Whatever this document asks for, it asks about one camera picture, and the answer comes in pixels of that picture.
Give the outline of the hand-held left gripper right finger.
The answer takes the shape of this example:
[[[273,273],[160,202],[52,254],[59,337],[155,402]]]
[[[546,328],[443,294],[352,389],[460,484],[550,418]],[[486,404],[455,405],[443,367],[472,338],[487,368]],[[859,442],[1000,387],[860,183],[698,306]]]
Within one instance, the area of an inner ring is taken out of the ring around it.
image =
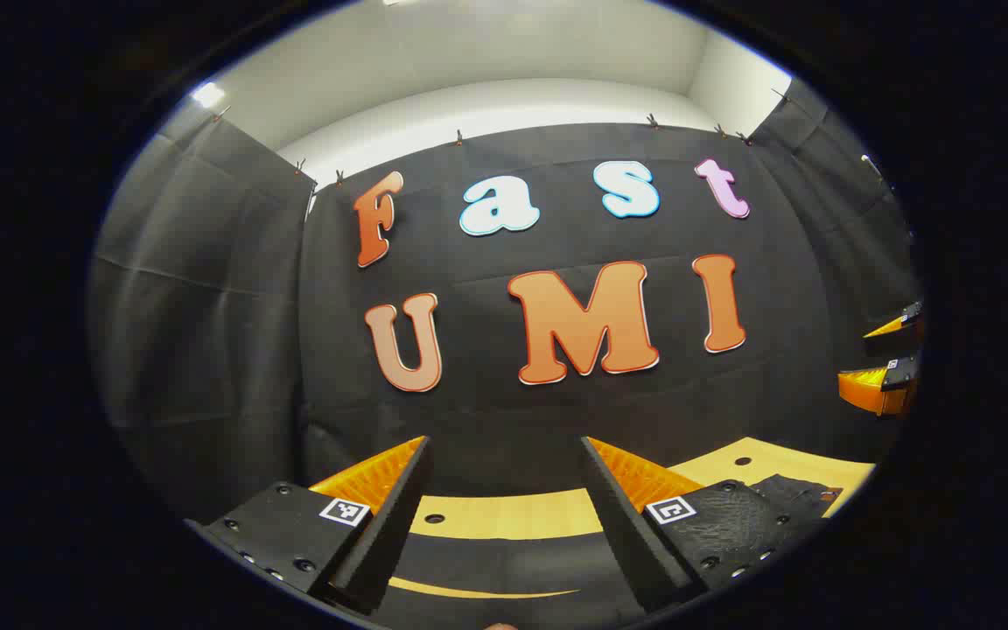
[[[701,484],[589,436],[580,448],[605,540],[648,613],[728,589],[823,526],[823,484],[779,474]]]

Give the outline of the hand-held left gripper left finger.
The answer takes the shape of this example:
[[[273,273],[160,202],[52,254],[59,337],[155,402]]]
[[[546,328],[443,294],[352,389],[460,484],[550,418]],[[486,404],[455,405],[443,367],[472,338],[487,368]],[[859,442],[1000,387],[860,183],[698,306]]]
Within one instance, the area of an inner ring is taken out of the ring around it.
[[[417,436],[311,486],[272,483],[193,533],[292,594],[367,615],[382,602],[431,477]]]

